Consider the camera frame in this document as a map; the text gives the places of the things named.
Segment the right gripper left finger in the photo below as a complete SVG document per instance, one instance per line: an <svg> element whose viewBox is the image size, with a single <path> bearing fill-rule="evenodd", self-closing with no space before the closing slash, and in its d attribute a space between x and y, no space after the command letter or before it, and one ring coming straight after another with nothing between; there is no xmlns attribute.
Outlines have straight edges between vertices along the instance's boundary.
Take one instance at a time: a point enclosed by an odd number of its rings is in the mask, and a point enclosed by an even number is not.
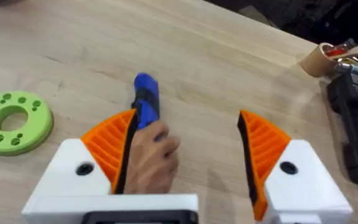
<svg viewBox="0 0 358 224"><path fill-rule="evenodd" d="M136 129L136 110L130 109L102 121L80 138L64 140L32 196L122 194Z"/></svg>

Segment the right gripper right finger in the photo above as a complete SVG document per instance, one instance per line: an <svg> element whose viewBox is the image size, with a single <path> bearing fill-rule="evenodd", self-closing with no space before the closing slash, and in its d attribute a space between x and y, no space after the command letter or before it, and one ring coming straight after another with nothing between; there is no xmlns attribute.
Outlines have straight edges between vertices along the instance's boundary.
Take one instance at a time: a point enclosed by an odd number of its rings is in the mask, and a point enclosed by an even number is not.
<svg viewBox="0 0 358 224"><path fill-rule="evenodd" d="M350 203L312 145L240 110L249 198L256 223L347 223Z"/></svg>

